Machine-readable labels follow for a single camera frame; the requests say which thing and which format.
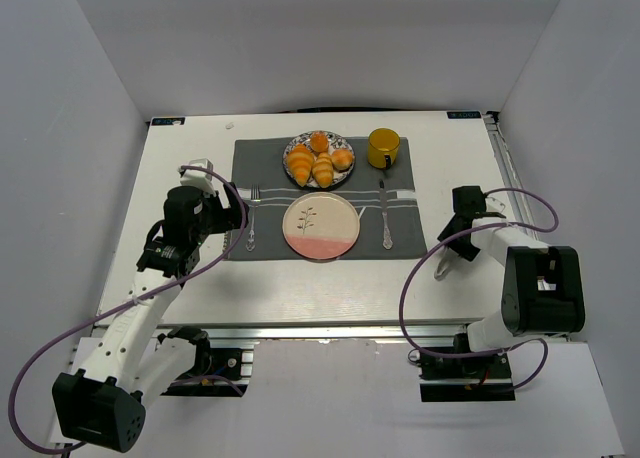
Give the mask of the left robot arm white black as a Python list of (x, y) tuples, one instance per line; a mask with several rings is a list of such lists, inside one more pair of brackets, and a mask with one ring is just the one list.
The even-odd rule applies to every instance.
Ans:
[(153, 402), (182, 379), (198, 379), (213, 358), (205, 331), (183, 326), (147, 346), (164, 313), (196, 270), (199, 250), (211, 235), (245, 224), (248, 206), (232, 183), (224, 207), (207, 178), (183, 180), (171, 189), (164, 217), (147, 235), (130, 297), (98, 346), (75, 373), (61, 373), (52, 387), (62, 434), (120, 453), (138, 440)]

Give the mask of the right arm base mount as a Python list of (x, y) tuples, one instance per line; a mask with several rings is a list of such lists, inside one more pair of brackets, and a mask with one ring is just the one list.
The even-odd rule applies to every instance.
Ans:
[(410, 364), (419, 368), (423, 403), (507, 402), (515, 400), (508, 358), (435, 358), (412, 349)]

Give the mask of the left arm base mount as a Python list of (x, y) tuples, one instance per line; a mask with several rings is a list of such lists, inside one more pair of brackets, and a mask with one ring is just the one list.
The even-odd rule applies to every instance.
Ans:
[(212, 380), (210, 375), (229, 379), (242, 392), (248, 385), (241, 381), (248, 378), (242, 366), (248, 364), (243, 358), (244, 350), (238, 347), (213, 347), (208, 333), (200, 328), (181, 326), (168, 333), (160, 333), (157, 337), (156, 349), (168, 339), (182, 339), (196, 348), (195, 365), (178, 376), (178, 380), (199, 377), (199, 381), (172, 385), (164, 396), (174, 397), (239, 397), (239, 394), (224, 380)]

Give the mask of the silver metal tongs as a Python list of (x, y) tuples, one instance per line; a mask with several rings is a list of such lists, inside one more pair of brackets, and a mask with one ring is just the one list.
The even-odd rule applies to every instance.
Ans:
[(455, 258), (456, 258), (456, 254), (449, 248), (446, 248), (445, 251), (442, 253), (442, 256), (440, 257), (439, 262), (434, 271), (434, 279), (436, 281), (441, 281), (447, 276), (452, 266), (452, 263), (455, 261)]

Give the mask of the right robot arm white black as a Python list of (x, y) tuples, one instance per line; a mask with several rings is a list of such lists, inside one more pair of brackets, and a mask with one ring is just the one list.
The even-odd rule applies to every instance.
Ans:
[(492, 191), (479, 186), (452, 190), (453, 217), (438, 236), (444, 253), (434, 272), (444, 279), (461, 260), (485, 253), (503, 266), (499, 310), (465, 327), (472, 353), (508, 349), (527, 337), (581, 331), (586, 311), (577, 251), (552, 246), (527, 235), (488, 204)]

